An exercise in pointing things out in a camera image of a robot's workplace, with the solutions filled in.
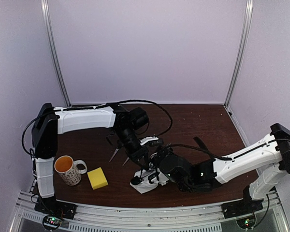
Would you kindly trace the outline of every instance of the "brown tabletop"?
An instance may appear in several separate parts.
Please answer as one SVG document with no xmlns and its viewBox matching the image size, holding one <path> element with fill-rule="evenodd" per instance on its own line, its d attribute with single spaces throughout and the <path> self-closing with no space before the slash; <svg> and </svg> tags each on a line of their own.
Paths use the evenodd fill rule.
<svg viewBox="0 0 290 232">
<path fill-rule="evenodd" d="M 132 109 L 136 105 L 127 105 Z M 153 105 L 141 105 L 150 118 L 150 127 L 142 135 L 150 136 L 163 131 L 169 120 L 163 111 Z M 164 105 L 174 120 L 172 129 L 162 136 L 165 144 L 182 143 L 196 145 L 192 139 L 199 136 L 208 149 L 219 156 L 235 152 L 244 147 L 236 128 L 221 105 Z M 93 190 L 88 176 L 74 187 L 67 186 L 55 174 L 54 184 L 59 200 L 75 203 L 94 204 L 115 207 L 172 207 L 217 203 L 242 198 L 243 189 L 257 178 L 256 171 L 241 175 L 229 183 L 207 193 L 180 192 L 174 183 L 158 186 L 155 190 L 140 194 L 130 186 L 130 180 L 139 170 L 129 161 L 124 167 L 127 156 L 121 149 L 113 161 L 109 159 L 115 148 L 105 139 L 109 129 L 88 129 L 72 131 L 58 136 L 58 153 L 72 156 L 74 160 L 84 160 L 88 170 L 102 167 L 108 180 L 108 186 Z M 111 137 L 116 144 L 117 137 Z M 209 159 L 203 153 L 185 148 L 174 148 L 176 154 L 185 157 L 192 164 Z"/>
</svg>

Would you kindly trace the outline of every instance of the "mug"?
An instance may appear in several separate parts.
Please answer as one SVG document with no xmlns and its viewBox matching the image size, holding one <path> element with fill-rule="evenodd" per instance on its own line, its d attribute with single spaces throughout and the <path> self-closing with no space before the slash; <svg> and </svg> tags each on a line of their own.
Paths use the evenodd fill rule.
<svg viewBox="0 0 290 232">
<path fill-rule="evenodd" d="M 85 169 L 79 170 L 78 164 L 84 165 Z M 82 174 L 87 172 L 87 166 L 84 161 L 73 161 L 71 156 L 61 156 L 55 162 L 55 170 L 63 179 L 63 181 L 70 186 L 77 185 L 81 179 Z"/>
</svg>

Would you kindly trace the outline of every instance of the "black cable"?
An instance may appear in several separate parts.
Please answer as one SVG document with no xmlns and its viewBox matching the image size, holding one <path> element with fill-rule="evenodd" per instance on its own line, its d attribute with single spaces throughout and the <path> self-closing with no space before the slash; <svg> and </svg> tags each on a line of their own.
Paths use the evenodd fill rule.
<svg viewBox="0 0 290 232">
<path fill-rule="evenodd" d="M 143 169 L 141 168 L 140 179 L 142 179 L 142 172 L 143 172 Z"/>
<path fill-rule="evenodd" d="M 45 225 L 44 225 L 44 223 L 47 222 L 47 218 L 48 218 L 48 217 L 57 218 L 55 215 L 52 215 L 52 214 L 46 215 L 46 216 L 42 219 L 42 225 L 43 225 L 44 229 L 46 229 L 46 230 L 48 230 L 48 231 L 55 231 L 55 230 L 57 230 L 57 229 L 61 226 L 62 221 L 61 221 L 61 223 L 58 224 L 56 227 L 53 227 L 53 228 L 49 229 L 48 227 L 45 227 Z"/>
<path fill-rule="evenodd" d="M 25 127 L 25 129 L 24 129 L 24 131 L 23 131 L 23 134 L 22 134 L 22 136 L 21 136 L 21 145 L 22 145 L 24 151 L 25 151 L 28 155 L 31 155 L 31 156 L 33 155 L 32 153 L 30 153 L 30 151 L 28 151 L 28 150 L 25 148 L 25 144 L 24 144 L 25 134 L 26 134 L 26 131 L 27 131 L 27 129 L 29 128 L 29 126 L 30 126 L 32 123 L 34 123 L 36 120 L 40 119 L 41 117 L 45 117 L 45 116 L 47 116 L 47 115 L 50 115 L 50 114 L 52 114 L 52 113 L 54 113 L 54 112 L 58 112 L 58 111 L 61 111 L 61 110 L 53 110 L 53 111 L 51 111 L 51 112 L 47 112 L 47 113 L 45 113 L 45 114 L 42 114 L 42 115 L 40 115 L 40 116 L 37 116 L 35 119 L 33 119 L 30 123 L 28 123 L 28 124 L 26 125 L 26 127 Z"/>
<path fill-rule="evenodd" d="M 214 155 L 213 153 L 211 153 L 210 151 L 208 150 L 204 150 L 204 149 L 201 149 L 199 147 L 196 147 L 196 146 L 190 146 L 190 145 L 186 145 L 186 144 L 170 144 L 170 145 L 167 145 L 165 146 L 164 148 L 168 148 L 168 147 L 175 147 L 175 146 L 179 146 L 179 147 L 185 147 L 185 148 L 189 148 L 189 149 L 193 149 L 193 150 L 197 150 L 197 151 L 201 151 L 203 153 L 206 153 L 209 155 L 209 157 L 211 159 L 220 159 L 220 160 L 232 160 L 232 158 L 229 158 L 229 157 L 219 157 L 219 156 L 216 156 Z"/>
<path fill-rule="evenodd" d="M 34 195 L 32 195 L 32 196 L 30 197 L 30 199 L 31 199 L 31 201 L 32 201 L 33 203 L 36 203 L 36 202 L 34 202 L 34 201 L 32 200 L 32 198 L 35 197 L 35 196 L 37 196 L 37 193 L 34 194 Z"/>
<path fill-rule="evenodd" d="M 256 147 L 254 147 L 254 148 L 252 148 L 252 149 L 250 149 L 250 150 L 248 150 L 248 151 L 245 151 L 244 153 L 242 153 L 242 154 L 240 154 L 240 155 L 238 155 L 238 156 L 235 156 L 234 159 L 240 158 L 241 156 L 246 155 L 247 153 L 249 153 L 249 152 L 251 152 L 251 151 L 254 151 L 254 150 L 256 150 L 256 149 L 258 149 L 258 148 L 260 148 L 260 147 L 263 147 L 263 146 L 265 146 L 265 145 L 266 145 L 266 143 L 261 144 L 261 145 L 259 145 L 259 146 L 256 146 Z"/>
<path fill-rule="evenodd" d="M 147 174 L 147 175 L 145 175 L 145 176 L 142 176 L 142 177 L 140 177 L 143 181 L 144 181 L 144 178 L 145 177 L 148 177 L 149 175 L 151 175 L 152 173 L 150 173 L 150 174 Z"/>
<path fill-rule="evenodd" d="M 243 155 L 246 155 L 247 153 L 249 153 L 251 151 L 254 151 L 254 150 L 256 150 L 256 149 L 258 149 L 260 147 L 263 147 L 265 145 L 268 145 L 268 144 L 276 142 L 276 141 L 288 141 L 288 142 L 290 142 L 290 139 L 273 139 L 273 140 L 270 140 L 268 143 L 263 143 L 263 144 L 258 145 L 258 146 L 254 147 L 254 148 L 252 148 L 252 149 L 250 149 L 250 150 L 248 150 L 248 151 L 246 151 L 246 152 L 244 152 L 244 153 L 242 153 L 242 154 L 240 154 L 238 156 L 235 156 L 234 159 L 237 159 L 237 158 L 239 158 L 239 157 L 241 157 Z"/>
<path fill-rule="evenodd" d="M 41 199 L 41 197 L 40 197 L 40 195 L 38 194 L 38 196 L 39 196 L 39 199 L 40 199 L 40 203 L 42 203 L 42 205 L 43 205 L 43 207 L 44 207 L 44 209 L 45 210 L 47 210 L 48 212 L 50 212 L 50 213 L 54 213 L 52 210 L 49 210 L 47 207 L 46 207 L 46 205 L 44 204 L 44 202 L 42 201 L 42 199 Z"/>
<path fill-rule="evenodd" d="M 273 140 L 269 141 L 269 144 L 272 142 L 276 142 L 276 141 L 288 141 L 288 142 L 290 142 L 290 139 L 273 139 Z"/>
<path fill-rule="evenodd" d="M 149 121 L 148 121 L 148 123 L 147 123 L 147 127 L 146 127 L 145 131 L 143 131 L 143 132 L 141 132 L 141 133 L 137 133 L 137 132 L 135 132 L 135 134 L 137 134 L 137 135 L 144 134 L 144 133 L 146 133 L 146 131 L 148 130 L 148 128 L 149 128 Z"/>
<path fill-rule="evenodd" d="M 269 198 L 269 195 L 268 194 L 266 195 L 266 197 L 267 197 L 268 204 L 267 204 L 267 209 L 265 211 L 265 214 L 263 215 L 263 217 L 261 218 L 261 220 L 255 226 L 253 226 L 253 228 L 256 228 L 257 226 L 259 226 L 261 224 L 261 222 L 264 220 L 265 216 L 267 215 L 267 212 L 269 211 L 269 208 L 270 208 L 270 198 Z"/>
<path fill-rule="evenodd" d="M 29 153 L 31 154 L 31 158 L 35 158 L 35 153 L 32 148 L 29 149 Z"/>
<path fill-rule="evenodd" d="M 148 100 L 125 100 L 125 101 L 111 102 L 111 103 L 107 103 L 105 105 L 99 105 L 99 106 L 96 107 L 96 109 L 104 108 L 104 107 L 107 107 L 107 106 L 110 106 L 110 105 L 113 105 L 113 104 L 117 104 L 118 105 L 118 104 L 123 104 L 123 103 L 128 103 L 128 102 L 145 102 L 145 103 L 153 104 L 156 107 L 158 107 L 159 109 L 161 109 L 169 117 L 169 119 L 170 119 L 169 127 L 166 130 L 164 130 L 163 132 L 161 132 L 158 135 L 156 135 L 157 137 L 159 137 L 160 135 L 165 134 L 166 132 L 168 132 L 172 128 L 173 119 L 172 119 L 171 115 L 169 114 L 169 112 L 166 109 L 164 109 L 162 106 L 160 106 L 159 104 L 157 104 L 156 102 L 153 102 L 153 101 L 148 101 Z"/>
</svg>

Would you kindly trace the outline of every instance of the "lavender wall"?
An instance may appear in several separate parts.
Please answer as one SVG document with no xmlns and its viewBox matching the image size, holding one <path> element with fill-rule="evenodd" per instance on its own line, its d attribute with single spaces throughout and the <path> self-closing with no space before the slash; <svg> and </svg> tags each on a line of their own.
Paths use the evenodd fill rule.
<svg viewBox="0 0 290 232">
<path fill-rule="evenodd" d="M 254 1 L 231 109 L 250 143 L 276 122 L 290 129 L 290 0 Z M 290 224 L 290 175 L 277 190 Z"/>
<path fill-rule="evenodd" d="M 224 102 L 245 0 L 53 0 L 49 8 L 72 103 Z"/>
<path fill-rule="evenodd" d="M 20 190 L 32 183 L 32 163 L 20 137 L 45 102 L 64 103 L 40 1 L 0 1 L 0 232 L 7 229 Z"/>
</svg>

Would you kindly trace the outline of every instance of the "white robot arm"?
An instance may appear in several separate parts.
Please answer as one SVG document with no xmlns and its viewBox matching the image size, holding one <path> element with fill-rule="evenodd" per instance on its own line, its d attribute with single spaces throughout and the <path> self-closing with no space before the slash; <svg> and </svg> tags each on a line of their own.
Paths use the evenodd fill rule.
<svg viewBox="0 0 290 232">
<path fill-rule="evenodd" d="M 278 123 L 272 125 L 271 129 L 270 134 L 255 144 L 221 158 L 214 157 L 206 147 L 200 149 L 185 146 L 211 156 L 211 159 L 195 165 L 177 156 L 171 149 L 184 145 L 168 145 L 152 155 L 151 170 L 145 174 L 136 172 L 130 185 L 140 193 L 145 193 L 156 188 L 158 184 L 165 185 L 167 177 L 177 183 L 181 191 L 206 192 L 239 175 L 268 165 L 259 178 L 244 189 L 242 200 L 222 206 L 225 218 L 261 210 L 266 194 L 285 175 L 290 174 L 290 131 Z"/>
<path fill-rule="evenodd" d="M 135 131 L 149 122 L 146 112 L 141 108 L 127 111 L 120 105 L 110 103 L 108 105 L 62 108 L 53 107 L 46 103 L 42 106 L 38 119 L 32 127 L 33 161 L 35 177 L 37 179 L 39 201 L 37 211 L 45 212 L 45 208 L 51 212 L 58 209 L 72 208 L 73 205 L 56 201 L 53 185 L 53 165 L 57 152 L 57 135 L 69 131 L 89 128 L 112 128 L 119 137 L 131 161 L 142 169 L 148 169 L 148 149 L 146 145 L 163 144 L 158 137 L 146 137 L 138 139 Z"/>
<path fill-rule="evenodd" d="M 225 217 L 234 217 L 262 209 L 262 200 L 267 192 L 286 174 L 290 173 L 290 131 L 280 124 L 271 126 L 272 132 L 255 144 L 233 154 L 217 157 L 201 142 L 199 147 L 187 146 L 207 153 L 209 160 L 192 165 L 173 152 L 173 147 L 161 146 L 157 137 L 139 140 L 135 130 L 148 123 L 144 110 L 125 110 L 117 104 L 83 108 L 53 107 L 45 104 L 39 119 L 32 127 L 34 164 L 41 204 L 36 210 L 45 208 L 75 212 L 75 205 L 56 201 L 53 187 L 53 163 L 57 152 L 57 135 L 87 128 L 112 128 L 123 144 L 127 156 L 141 167 L 130 185 L 140 193 L 148 192 L 169 180 L 178 185 L 181 191 L 206 192 L 220 187 L 233 178 L 264 165 L 270 165 L 263 174 L 244 190 L 242 202 L 225 205 Z M 160 145 L 151 157 L 147 143 Z M 73 218 L 74 214 L 65 215 Z"/>
</svg>

